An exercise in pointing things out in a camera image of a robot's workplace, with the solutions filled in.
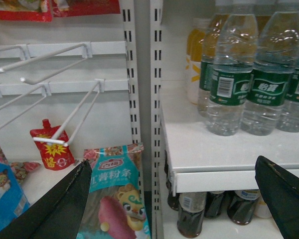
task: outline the water bottle cap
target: water bottle cap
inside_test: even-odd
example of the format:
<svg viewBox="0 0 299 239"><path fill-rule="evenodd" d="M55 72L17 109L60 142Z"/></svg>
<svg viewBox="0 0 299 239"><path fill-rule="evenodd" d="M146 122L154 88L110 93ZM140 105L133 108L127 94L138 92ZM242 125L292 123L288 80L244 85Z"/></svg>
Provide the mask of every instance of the water bottle cap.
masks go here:
<svg viewBox="0 0 299 239"><path fill-rule="evenodd" d="M278 0L277 3L299 3L299 0Z"/></svg>
<svg viewBox="0 0 299 239"><path fill-rule="evenodd" d="M199 18L197 22L198 28L206 28L208 27L211 19L210 18Z"/></svg>
<svg viewBox="0 0 299 239"><path fill-rule="evenodd" d="M256 0L233 0L233 4L256 4Z"/></svg>
<svg viewBox="0 0 299 239"><path fill-rule="evenodd" d="M232 0L216 0L215 1L215 6L229 6L232 4L233 4Z"/></svg>
<svg viewBox="0 0 299 239"><path fill-rule="evenodd" d="M274 5L276 0L256 0L256 5Z"/></svg>

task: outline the yellow juice bottle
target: yellow juice bottle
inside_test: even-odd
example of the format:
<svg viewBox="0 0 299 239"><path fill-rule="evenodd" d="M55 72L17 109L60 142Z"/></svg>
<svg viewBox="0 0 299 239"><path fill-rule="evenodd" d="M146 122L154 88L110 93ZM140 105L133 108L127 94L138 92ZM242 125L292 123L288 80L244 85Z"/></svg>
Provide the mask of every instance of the yellow juice bottle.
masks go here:
<svg viewBox="0 0 299 239"><path fill-rule="evenodd" d="M195 34L190 50L189 72L187 80L187 97L190 102L197 104L198 88L200 78L200 62L202 53L202 43L205 37L205 31L209 25L210 19L201 18L198 21L197 28L199 32Z"/></svg>
<svg viewBox="0 0 299 239"><path fill-rule="evenodd" d="M193 29L189 33L187 37L187 45L186 45L186 67L185 67L185 80L184 80L184 87L187 89L187 78L188 78L188 72L189 72L189 62L190 62L190 50L193 43L193 39L195 35L199 32L199 29L197 28L197 23L199 21L199 18L193 19Z"/></svg>
<svg viewBox="0 0 299 239"><path fill-rule="evenodd" d="M208 99L210 96L215 49L220 31L232 11L232 1L216 0L215 7L215 14L206 30L206 35L202 45L201 73L199 80L197 109L198 112L204 117L206 116Z"/></svg>
<svg viewBox="0 0 299 239"><path fill-rule="evenodd" d="M275 13L276 0L257 0L255 5L255 17L258 25L258 34L263 31L270 17Z"/></svg>

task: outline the refrigerated shelf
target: refrigerated shelf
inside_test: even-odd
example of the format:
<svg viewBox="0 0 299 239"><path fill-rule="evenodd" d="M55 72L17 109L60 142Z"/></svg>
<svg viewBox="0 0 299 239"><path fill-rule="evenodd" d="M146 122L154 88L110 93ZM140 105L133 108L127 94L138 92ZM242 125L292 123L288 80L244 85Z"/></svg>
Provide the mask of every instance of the refrigerated shelf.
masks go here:
<svg viewBox="0 0 299 239"><path fill-rule="evenodd" d="M166 174L164 165L158 167L161 215L163 223L164 239L185 238L177 229L178 212L171 209L167 204L168 190L165 185ZM204 218L201 234L197 239L206 238L235 238L235 239L283 239L273 218L261 219L253 217L250 224L240 226L233 223L223 210L221 215L215 219Z"/></svg>
<svg viewBox="0 0 299 239"><path fill-rule="evenodd" d="M159 92L161 124L176 192L257 189L255 163L262 155L299 177L299 133L275 129L267 136L242 130L209 132L182 87Z"/></svg>

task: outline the bottle cap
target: bottle cap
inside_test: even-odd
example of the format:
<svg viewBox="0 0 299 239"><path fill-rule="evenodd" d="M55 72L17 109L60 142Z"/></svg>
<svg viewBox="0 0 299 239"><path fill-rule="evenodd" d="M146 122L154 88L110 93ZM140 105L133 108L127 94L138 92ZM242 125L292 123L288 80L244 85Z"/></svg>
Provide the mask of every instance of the bottle cap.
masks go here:
<svg viewBox="0 0 299 239"><path fill-rule="evenodd" d="M233 0L233 4L256 4L256 0Z"/></svg>
<svg viewBox="0 0 299 239"><path fill-rule="evenodd" d="M43 124L44 128L50 128L51 127L51 124L50 124L48 119L43 119L42 124Z"/></svg>
<svg viewBox="0 0 299 239"><path fill-rule="evenodd" d="M206 28L210 24L210 18L199 18L197 22L198 28Z"/></svg>
<svg viewBox="0 0 299 239"><path fill-rule="evenodd" d="M232 4L233 4L232 0L216 0L215 1L215 6L229 6Z"/></svg>
<svg viewBox="0 0 299 239"><path fill-rule="evenodd" d="M277 3L299 3L299 0L278 0Z"/></svg>
<svg viewBox="0 0 299 239"><path fill-rule="evenodd" d="M256 0L256 5L275 5L276 0Z"/></svg>

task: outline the white shelf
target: white shelf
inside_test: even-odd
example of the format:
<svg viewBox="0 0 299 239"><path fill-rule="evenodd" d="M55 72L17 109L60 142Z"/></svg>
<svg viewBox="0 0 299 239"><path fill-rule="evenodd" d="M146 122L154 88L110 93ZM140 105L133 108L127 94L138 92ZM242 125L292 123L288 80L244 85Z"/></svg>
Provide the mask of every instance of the white shelf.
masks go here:
<svg viewBox="0 0 299 239"><path fill-rule="evenodd" d="M29 173L21 184L21 188L31 206L79 165L79 163L76 165L71 164L65 169L53 171L46 169L42 161L37 162L41 166L34 172Z"/></svg>
<svg viewBox="0 0 299 239"><path fill-rule="evenodd" d="M163 165L159 166L159 188L160 188L160 203L161 214L163 220L164 239L185 238L177 229L178 212L172 210L167 204L168 190L165 185L166 175L164 173ZM235 239L283 239L280 234L275 221L270 219L261 219L256 216L253 217L250 224L240 226L233 223L227 216L226 211L223 210L222 214L215 219L204 218L203 228L201 234L196 237L197 239L206 238L235 238Z"/></svg>
<svg viewBox="0 0 299 239"><path fill-rule="evenodd" d="M256 189L255 163L263 155L299 177L299 133L278 129L268 136L240 130L210 133L180 88L160 90L161 123L177 192Z"/></svg>

